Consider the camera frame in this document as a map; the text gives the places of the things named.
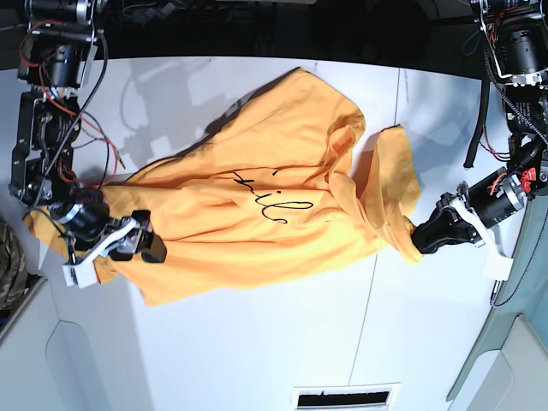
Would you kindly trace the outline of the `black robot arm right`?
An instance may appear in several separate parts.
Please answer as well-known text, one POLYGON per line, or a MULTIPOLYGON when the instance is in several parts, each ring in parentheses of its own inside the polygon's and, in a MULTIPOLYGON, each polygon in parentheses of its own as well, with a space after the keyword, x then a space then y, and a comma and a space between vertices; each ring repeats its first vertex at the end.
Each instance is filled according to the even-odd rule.
POLYGON ((109 54, 104 36, 106 1, 26 1, 28 29, 19 47, 21 95, 9 191, 29 212, 45 216, 59 232, 71 265, 84 257, 107 256, 147 263, 167 256, 152 230, 151 213, 136 210, 112 217, 102 189, 106 180, 86 184, 74 173, 73 144, 86 108, 78 102, 96 50, 109 54))

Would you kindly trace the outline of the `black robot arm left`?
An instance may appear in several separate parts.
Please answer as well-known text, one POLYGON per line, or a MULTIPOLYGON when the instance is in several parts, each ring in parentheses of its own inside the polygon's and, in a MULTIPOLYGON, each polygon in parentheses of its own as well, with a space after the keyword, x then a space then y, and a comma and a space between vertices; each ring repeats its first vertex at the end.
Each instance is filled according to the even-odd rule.
POLYGON ((463 203, 488 229, 547 194, 547 3, 545 1, 472 1, 474 23, 483 36, 485 75, 479 114, 464 167, 474 165, 479 145, 487 142, 489 95, 496 89, 510 131, 506 152, 492 156, 504 163, 480 182, 463 182, 456 194, 443 194, 429 219, 412 234, 423 254, 445 245, 477 244, 479 229, 465 221, 450 202, 463 203))

